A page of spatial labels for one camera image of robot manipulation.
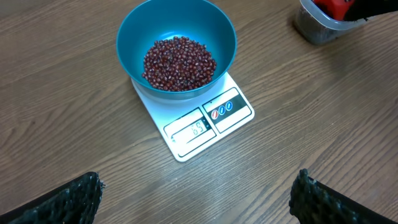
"wood grain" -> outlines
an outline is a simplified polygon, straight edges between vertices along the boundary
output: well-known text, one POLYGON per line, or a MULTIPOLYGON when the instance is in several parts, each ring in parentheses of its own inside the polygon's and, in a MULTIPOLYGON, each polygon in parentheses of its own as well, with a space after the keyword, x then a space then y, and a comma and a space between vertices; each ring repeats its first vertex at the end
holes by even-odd
POLYGON ((0 2, 0 213, 97 171, 95 223, 298 223, 289 192, 308 168, 398 221, 397 13, 315 47, 292 27, 299 1, 215 1, 256 117, 181 164, 116 57, 139 3, 0 2))

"pile of red beans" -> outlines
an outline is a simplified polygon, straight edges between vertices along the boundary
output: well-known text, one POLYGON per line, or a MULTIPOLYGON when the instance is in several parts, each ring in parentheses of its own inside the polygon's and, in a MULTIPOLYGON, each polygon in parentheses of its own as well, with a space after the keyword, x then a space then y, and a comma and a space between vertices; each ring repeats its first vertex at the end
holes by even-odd
POLYGON ((211 82, 216 66, 206 45, 174 37, 155 41, 145 55, 142 77, 158 90, 187 91, 211 82))

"white scale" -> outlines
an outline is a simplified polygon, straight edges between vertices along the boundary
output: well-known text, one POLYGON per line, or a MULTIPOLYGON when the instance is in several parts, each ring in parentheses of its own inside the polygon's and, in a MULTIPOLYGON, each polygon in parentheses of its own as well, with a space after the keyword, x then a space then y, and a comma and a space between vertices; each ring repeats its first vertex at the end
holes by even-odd
POLYGON ((206 93, 189 100, 165 100, 132 80, 173 156, 185 162, 254 117, 253 107, 229 73, 206 93))

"clear plastic container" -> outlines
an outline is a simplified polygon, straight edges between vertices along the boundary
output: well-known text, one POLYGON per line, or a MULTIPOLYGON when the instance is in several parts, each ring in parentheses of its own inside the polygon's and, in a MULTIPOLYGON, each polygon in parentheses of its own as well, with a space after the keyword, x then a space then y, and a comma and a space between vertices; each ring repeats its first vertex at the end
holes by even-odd
POLYGON ((322 12, 311 0, 300 0, 301 6, 296 13, 294 24, 298 31, 312 44, 325 44, 351 31, 366 21, 337 21, 322 12))

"teal plastic bowl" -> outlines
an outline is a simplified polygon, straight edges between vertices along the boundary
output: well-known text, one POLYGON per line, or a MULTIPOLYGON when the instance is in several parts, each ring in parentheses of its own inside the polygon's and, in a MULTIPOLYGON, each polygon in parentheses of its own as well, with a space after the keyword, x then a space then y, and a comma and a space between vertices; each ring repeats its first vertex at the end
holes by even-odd
POLYGON ((209 90, 231 66, 236 54, 235 29, 227 15, 204 0, 150 0, 137 6, 122 22, 116 38, 116 51, 125 71, 146 92, 169 100, 186 100, 209 90), (217 62, 213 81, 189 91, 152 88, 141 75, 144 57, 155 40, 189 37, 201 44, 217 62))

